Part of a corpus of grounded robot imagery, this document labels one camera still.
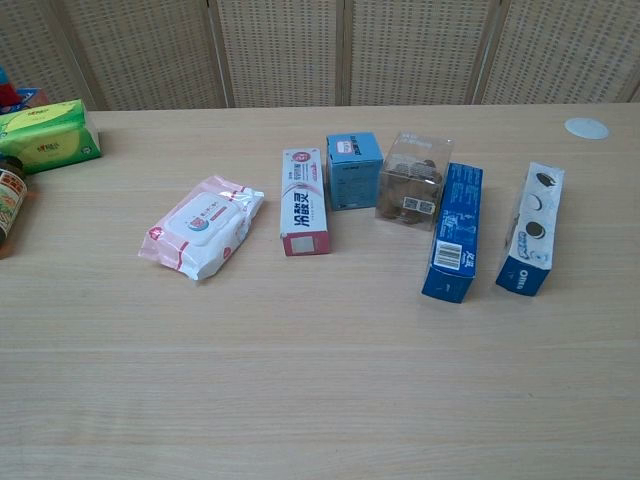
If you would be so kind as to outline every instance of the table surface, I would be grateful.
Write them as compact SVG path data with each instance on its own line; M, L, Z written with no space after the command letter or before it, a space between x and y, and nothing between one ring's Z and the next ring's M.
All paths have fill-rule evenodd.
M0 478L637 478L640 104L93 116L104 157L31 177L1 250ZM403 129L485 171L462 305L419 293L431 233L372 209L330 214L332 254L283 254L281 150ZM535 298L494 285L531 161L566 169ZM213 174L267 198L222 270L138 258Z

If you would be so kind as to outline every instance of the transparent container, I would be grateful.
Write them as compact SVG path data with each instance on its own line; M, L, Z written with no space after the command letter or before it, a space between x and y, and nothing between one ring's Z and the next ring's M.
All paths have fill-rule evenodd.
M380 172L376 217L433 230L453 140L400 132Z

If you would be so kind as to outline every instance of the white toothpaste box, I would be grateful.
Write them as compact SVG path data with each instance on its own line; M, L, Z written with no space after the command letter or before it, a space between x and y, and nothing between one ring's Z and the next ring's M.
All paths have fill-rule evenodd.
M564 170L532 162L516 201L496 283L534 296L553 261L553 240Z
M280 238L288 257L329 253L318 148L290 148L282 152Z

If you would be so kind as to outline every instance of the toothpaste box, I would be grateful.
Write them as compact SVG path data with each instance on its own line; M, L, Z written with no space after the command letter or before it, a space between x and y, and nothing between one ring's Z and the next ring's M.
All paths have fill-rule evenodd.
M553 260L553 239L564 170L532 162L518 197L496 283L534 296Z
M322 159L317 148L282 152L280 238L288 257L329 253Z
M382 152L371 132L327 136L327 176L332 210L375 207Z
M0 115L0 152L18 157L27 174L101 155L82 100Z
M422 293L461 303L476 276L480 168L449 163Z

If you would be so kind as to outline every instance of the wall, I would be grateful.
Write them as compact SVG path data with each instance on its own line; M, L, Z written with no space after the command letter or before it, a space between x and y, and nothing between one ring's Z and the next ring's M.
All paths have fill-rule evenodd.
M639 0L0 0L0 11L14 83L91 109L640 98Z

